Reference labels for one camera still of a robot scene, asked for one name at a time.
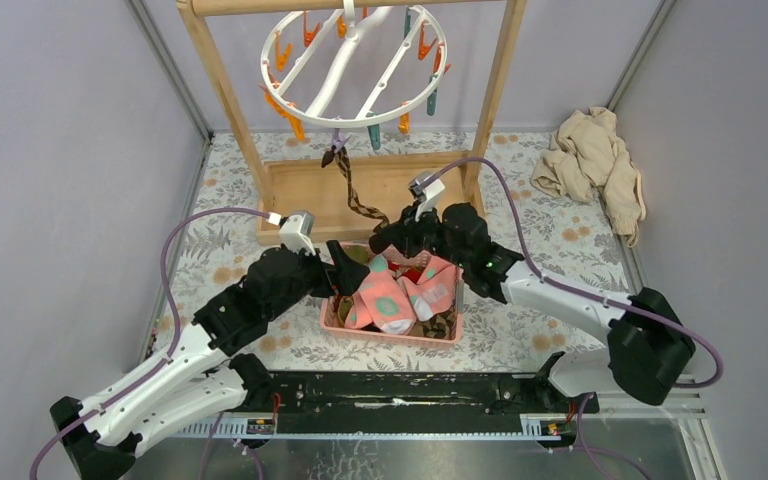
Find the brown beige argyle sock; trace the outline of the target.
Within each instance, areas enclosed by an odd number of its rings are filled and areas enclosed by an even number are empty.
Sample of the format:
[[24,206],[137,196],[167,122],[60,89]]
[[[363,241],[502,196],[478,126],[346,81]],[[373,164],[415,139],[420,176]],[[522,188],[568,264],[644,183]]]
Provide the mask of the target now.
[[378,224],[374,227],[375,232],[388,226],[389,219],[383,211],[375,207],[367,206],[360,201],[359,194],[353,185],[350,158],[345,147],[338,149],[336,146],[331,146],[323,154],[321,167],[325,168],[332,163],[337,165],[341,175],[346,181],[348,208],[364,218],[376,220]]

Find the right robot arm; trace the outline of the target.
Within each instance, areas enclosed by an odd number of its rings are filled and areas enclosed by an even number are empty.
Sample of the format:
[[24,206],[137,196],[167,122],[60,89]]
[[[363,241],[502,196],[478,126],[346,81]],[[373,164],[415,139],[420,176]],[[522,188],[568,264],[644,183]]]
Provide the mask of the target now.
[[431,253],[459,267],[475,294],[537,310],[599,340],[599,349],[560,353],[541,367],[533,396],[549,412],[572,398],[611,391],[659,406],[696,350],[688,335],[676,331],[680,322],[660,292],[606,292],[535,273],[523,254],[492,240],[486,221],[468,203],[421,215],[409,206],[397,222],[374,233],[369,246],[375,253],[394,247],[406,258]]

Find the pink sock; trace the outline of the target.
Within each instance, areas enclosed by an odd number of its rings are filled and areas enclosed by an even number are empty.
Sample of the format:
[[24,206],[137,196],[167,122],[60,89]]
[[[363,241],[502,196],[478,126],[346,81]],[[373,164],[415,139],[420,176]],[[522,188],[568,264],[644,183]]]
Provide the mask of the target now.
[[352,295],[344,327],[361,330],[372,326],[388,335],[407,334],[417,317],[388,260],[376,255],[368,268],[369,274]]
[[437,256],[430,256],[415,279],[402,275],[397,282],[408,297],[419,321],[448,311],[456,297],[458,268]]

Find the plain red sock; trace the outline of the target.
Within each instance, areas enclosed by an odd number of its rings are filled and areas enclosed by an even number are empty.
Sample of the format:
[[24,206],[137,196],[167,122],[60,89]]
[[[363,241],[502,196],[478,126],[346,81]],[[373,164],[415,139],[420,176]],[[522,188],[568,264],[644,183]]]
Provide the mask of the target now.
[[419,285],[423,279],[423,268],[397,265],[394,263],[389,263],[388,268],[395,279],[405,278],[417,285]]

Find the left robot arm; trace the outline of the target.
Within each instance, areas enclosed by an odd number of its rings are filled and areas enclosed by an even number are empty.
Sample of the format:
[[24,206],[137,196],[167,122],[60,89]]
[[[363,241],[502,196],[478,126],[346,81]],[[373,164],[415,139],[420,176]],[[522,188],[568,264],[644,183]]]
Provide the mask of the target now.
[[370,273],[339,242],[327,247],[329,261],[317,250],[265,250],[166,351],[93,397],[58,400],[50,415],[79,477],[119,479],[160,440],[214,413],[273,409],[272,376],[243,348],[306,297],[350,296]]

